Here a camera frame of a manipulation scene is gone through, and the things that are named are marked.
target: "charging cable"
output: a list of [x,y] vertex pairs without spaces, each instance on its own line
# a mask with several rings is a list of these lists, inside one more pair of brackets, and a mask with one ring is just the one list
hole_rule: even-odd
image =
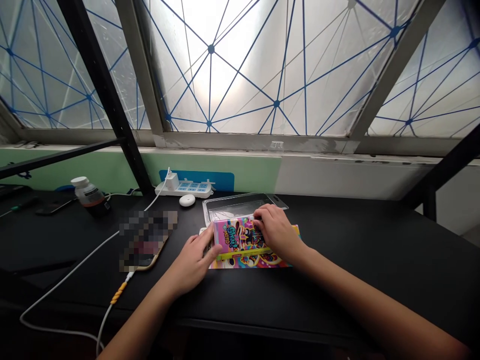
[[[159,198],[160,196],[160,193],[162,192],[162,190],[164,189],[164,186],[165,186],[165,182],[163,182],[163,186],[161,187],[160,191],[158,192],[158,194],[155,196],[155,198],[153,199],[153,201],[150,203],[150,205],[148,205],[145,210],[143,211],[147,211],[148,209],[150,209],[150,207],[154,204],[154,202]],[[113,297],[112,301],[114,301],[115,299],[115,302],[112,303],[110,302],[110,306],[108,307],[107,309],[107,312],[105,313],[105,316],[103,317],[103,321],[102,321],[102,324],[100,326],[100,331],[98,333],[98,337],[95,337],[94,335],[92,334],[89,334],[88,332],[83,332],[83,331],[72,331],[72,330],[62,330],[62,329],[55,329],[55,328],[49,328],[49,327],[42,327],[42,326],[36,326],[36,325],[33,325],[29,322],[27,322],[25,320],[25,315],[27,315],[30,310],[32,310],[35,306],[37,306],[43,299],[45,299],[48,295],[50,295],[53,291],[55,291],[56,288],[58,288],[60,285],[62,285],[65,280],[67,280],[75,271],[77,271],[77,269],[82,266],[84,264],[84,262],[86,262],[93,254],[95,254],[98,249],[100,249],[103,245],[105,245],[106,243],[108,243],[111,239],[113,239],[115,236],[117,236],[118,234],[120,233],[120,231],[117,231],[116,233],[114,233],[112,236],[110,236],[109,238],[107,238],[106,240],[104,240],[100,245],[98,245],[91,253],[89,253],[82,261],[80,261],[80,263],[78,263],[77,266],[75,266],[62,280],[60,280],[54,287],[52,287],[49,291],[47,291],[45,294],[43,294],[43,296],[41,298],[39,298],[37,301],[35,301],[28,309],[26,309],[21,315],[20,315],[20,322],[25,325],[27,328],[30,328],[30,329],[33,329],[33,330],[38,330],[38,331],[43,331],[43,332],[49,332],[49,333],[58,333],[58,334],[67,334],[67,335],[79,335],[79,336],[84,336],[84,337],[87,337],[89,339],[92,339],[94,341],[96,341],[98,343],[98,345],[102,348],[102,350],[105,348],[104,345],[102,344],[102,342],[100,341],[100,337],[102,335],[102,330],[103,330],[103,326],[105,324],[105,321],[107,320],[107,316],[112,308],[112,306],[117,302],[117,299],[118,297],[120,296],[120,294],[122,293],[123,289],[125,288],[125,286],[127,286],[127,282],[128,280],[130,280],[134,274],[134,272],[129,272],[128,275],[127,275],[127,278],[125,279],[125,282],[122,284],[122,286],[120,287],[121,291],[120,293],[117,291],[117,293],[115,294],[115,296]]]

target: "plastic lid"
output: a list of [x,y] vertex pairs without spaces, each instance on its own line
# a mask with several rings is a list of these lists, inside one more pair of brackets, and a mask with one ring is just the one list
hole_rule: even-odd
[[74,187],[85,186],[85,185],[88,185],[90,183],[89,179],[86,176],[76,177],[76,178],[70,180],[70,182]]

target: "hand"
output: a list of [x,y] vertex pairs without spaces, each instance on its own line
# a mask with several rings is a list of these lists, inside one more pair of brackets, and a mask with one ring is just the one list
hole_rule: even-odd
[[260,229],[268,247],[295,265],[308,247],[295,232],[285,212],[275,205],[265,204],[255,210],[253,216],[261,217],[262,221],[253,220],[253,224]]
[[214,228],[211,223],[200,235],[188,238],[180,254],[158,281],[162,282],[161,287],[164,290],[171,290],[172,295],[177,298],[188,293],[202,281],[210,264],[222,250],[222,246],[217,244],[202,257],[213,236]]

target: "white wall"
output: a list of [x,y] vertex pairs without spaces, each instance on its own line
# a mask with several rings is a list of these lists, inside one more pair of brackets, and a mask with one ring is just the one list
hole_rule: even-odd
[[[284,155],[275,192],[398,200],[439,161],[422,157]],[[472,162],[437,191],[437,222],[458,235],[480,223],[480,161]]]

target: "window frame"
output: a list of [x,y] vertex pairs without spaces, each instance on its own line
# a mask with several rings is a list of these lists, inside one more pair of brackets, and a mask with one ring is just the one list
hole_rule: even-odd
[[[445,1],[420,0],[413,10],[409,26],[390,54],[349,133],[346,137],[331,137],[166,131],[165,109],[154,85],[153,65],[147,51],[151,32],[142,31],[140,22],[145,19],[139,20],[137,1],[117,0],[116,8],[151,127],[151,130],[132,130],[135,140],[139,146],[161,149],[266,151],[272,141],[283,141],[287,152],[442,157],[460,139],[377,137],[366,136],[366,132]],[[26,128],[0,102],[0,130],[10,142],[26,140],[44,144],[88,145],[115,138],[111,129]]]

